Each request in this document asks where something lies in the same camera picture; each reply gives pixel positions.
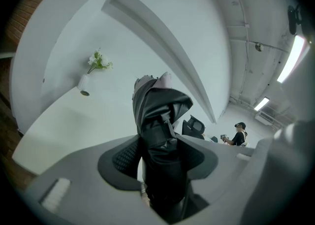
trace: white pipe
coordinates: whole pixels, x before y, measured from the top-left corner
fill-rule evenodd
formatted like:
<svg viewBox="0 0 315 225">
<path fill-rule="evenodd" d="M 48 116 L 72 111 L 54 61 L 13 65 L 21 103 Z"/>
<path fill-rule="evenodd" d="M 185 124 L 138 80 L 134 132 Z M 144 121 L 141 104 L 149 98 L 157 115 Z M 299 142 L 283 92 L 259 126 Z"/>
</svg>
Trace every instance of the white pipe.
<svg viewBox="0 0 315 225">
<path fill-rule="evenodd" d="M 244 24 L 245 24 L 245 29 L 246 29 L 246 39 L 247 39 L 247 46 L 246 46 L 246 54 L 247 54 L 247 56 L 246 56 L 245 72 L 244 72 L 244 76 L 243 76 L 243 82 L 242 82 L 241 90 L 239 92 L 239 94 L 241 94 L 243 92 L 243 86 L 244 86 L 244 83 L 245 83 L 246 71 L 247 71 L 247 67 L 248 67 L 249 37 L 248 37 L 248 27 L 246 26 L 247 25 L 247 20 L 246 20 L 246 16 L 245 16 L 245 11 L 244 11 L 244 6 L 243 6 L 243 3 L 242 3 L 242 0 L 239 0 L 239 3 L 240 3 L 241 10 L 242 10 L 242 13 L 243 13 Z"/>
<path fill-rule="evenodd" d="M 246 102 L 243 102 L 243 101 L 241 101 L 241 100 L 239 100 L 239 99 L 236 99 L 236 98 L 234 98 L 234 97 L 232 97 L 232 96 L 230 96 L 230 98 L 232 98 L 233 100 L 235 100 L 237 103 L 239 103 L 239 104 L 241 104 L 241 105 L 244 105 L 245 107 L 250 108 L 250 109 L 252 109 L 252 110 L 255 111 L 254 107 L 251 106 L 250 104 L 247 104 Z M 273 110 L 274 112 L 276 112 L 278 115 L 281 115 L 281 116 L 287 118 L 290 122 L 292 122 L 292 120 L 291 120 L 289 117 L 287 117 L 287 116 L 281 114 L 280 112 L 278 112 L 277 110 L 273 109 L 272 107 L 270 107 L 270 106 L 268 106 L 268 105 L 266 105 L 266 107 L 272 109 L 272 110 Z M 279 122 L 277 119 L 275 119 L 275 121 L 278 122 L 279 124 L 281 124 L 282 126 L 284 126 L 284 124 L 281 123 L 281 122 Z"/>
<path fill-rule="evenodd" d="M 230 38 L 230 41 L 235 41 L 235 42 L 246 42 L 246 41 L 245 41 L 245 40 L 243 40 L 243 39 L 237 39 L 237 38 Z M 257 43 L 259 43 L 259 42 L 249 41 L 249 44 L 256 45 Z M 281 49 L 281 48 L 278 48 L 278 47 L 275 47 L 275 46 L 266 45 L 266 44 L 264 44 L 264 43 L 260 43 L 260 44 L 262 44 L 263 46 L 269 47 L 269 48 L 273 48 L 273 49 L 276 49 L 276 50 L 282 51 L 282 52 L 284 52 L 284 53 L 288 53 L 288 51 L 286 51 L 286 50 L 284 50 L 284 49 Z"/>
</svg>

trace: black office chair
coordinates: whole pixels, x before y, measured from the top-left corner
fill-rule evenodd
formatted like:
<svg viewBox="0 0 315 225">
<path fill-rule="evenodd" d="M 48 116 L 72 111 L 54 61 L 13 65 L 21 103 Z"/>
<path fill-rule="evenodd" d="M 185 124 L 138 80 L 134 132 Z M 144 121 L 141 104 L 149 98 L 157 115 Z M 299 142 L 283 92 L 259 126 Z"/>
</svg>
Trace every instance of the black office chair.
<svg viewBox="0 0 315 225">
<path fill-rule="evenodd" d="M 190 119 L 188 122 L 186 120 L 183 121 L 182 127 L 182 135 L 192 136 L 199 139 L 205 139 L 202 133 L 205 131 L 205 125 L 190 115 Z"/>
<path fill-rule="evenodd" d="M 218 142 L 218 139 L 215 136 L 211 137 L 211 140 L 214 141 L 215 143 Z"/>
</svg>

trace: black cap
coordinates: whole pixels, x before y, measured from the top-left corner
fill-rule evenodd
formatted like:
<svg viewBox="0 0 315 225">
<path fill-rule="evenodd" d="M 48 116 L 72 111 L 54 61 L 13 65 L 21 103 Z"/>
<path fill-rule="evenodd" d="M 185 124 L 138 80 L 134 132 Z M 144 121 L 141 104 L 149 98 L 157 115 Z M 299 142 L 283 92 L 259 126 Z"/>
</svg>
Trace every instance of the black cap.
<svg viewBox="0 0 315 225">
<path fill-rule="evenodd" d="M 244 124 L 243 122 L 240 122 L 240 123 L 234 125 L 234 127 L 237 127 L 238 125 L 241 125 L 243 129 L 246 128 L 246 124 Z"/>
</svg>

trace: white table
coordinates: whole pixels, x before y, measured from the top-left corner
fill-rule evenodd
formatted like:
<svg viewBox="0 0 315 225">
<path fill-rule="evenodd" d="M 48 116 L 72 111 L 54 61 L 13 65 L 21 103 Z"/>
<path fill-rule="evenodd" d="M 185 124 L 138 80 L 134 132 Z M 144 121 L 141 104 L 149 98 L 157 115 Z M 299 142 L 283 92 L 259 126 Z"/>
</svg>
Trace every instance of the white table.
<svg viewBox="0 0 315 225">
<path fill-rule="evenodd" d="M 113 98 L 106 92 L 83 96 L 73 88 L 40 115 L 12 158 L 41 174 L 74 151 L 137 134 L 131 99 L 126 104 Z"/>
</svg>

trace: fluorescent light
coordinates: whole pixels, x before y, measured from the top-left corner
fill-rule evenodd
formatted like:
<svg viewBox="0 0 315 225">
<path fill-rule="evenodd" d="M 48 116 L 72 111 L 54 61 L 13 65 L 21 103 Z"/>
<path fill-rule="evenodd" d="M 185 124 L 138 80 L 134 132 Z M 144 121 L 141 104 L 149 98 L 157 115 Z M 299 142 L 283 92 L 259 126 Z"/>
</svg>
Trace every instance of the fluorescent light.
<svg viewBox="0 0 315 225">
<path fill-rule="evenodd" d="M 299 59 L 299 56 L 302 52 L 303 45 L 304 45 L 304 38 L 300 36 L 295 36 L 291 53 L 277 81 L 282 83 L 289 76 L 297 60 Z"/>
<path fill-rule="evenodd" d="M 256 108 L 254 110 L 258 111 L 259 109 L 261 109 L 263 106 L 266 105 L 266 103 L 269 102 L 269 99 L 267 97 L 265 97 L 261 102 L 260 104 L 258 104 L 256 106 Z"/>
</svg>

